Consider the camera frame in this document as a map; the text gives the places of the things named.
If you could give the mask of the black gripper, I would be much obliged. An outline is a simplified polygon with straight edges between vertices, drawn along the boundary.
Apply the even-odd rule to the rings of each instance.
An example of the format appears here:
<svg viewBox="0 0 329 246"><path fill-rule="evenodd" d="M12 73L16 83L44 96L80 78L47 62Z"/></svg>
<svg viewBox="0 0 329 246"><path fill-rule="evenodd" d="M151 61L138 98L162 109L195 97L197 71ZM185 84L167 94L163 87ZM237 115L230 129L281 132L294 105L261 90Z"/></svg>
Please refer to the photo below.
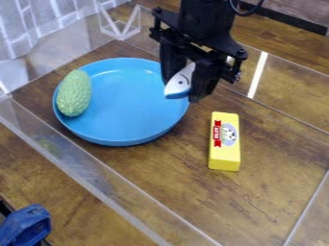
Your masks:
<svg viewBox="0 0 329 246"><path fill-rule="evenodd" d="M181 0L176 12L154 8L154 26L150 37L159 42L159 59L163 83L195 63L191 75L189 101L199 102L214 92L221 79L235 83L247 51L231 38L230 31L237 0Z"/></svg>

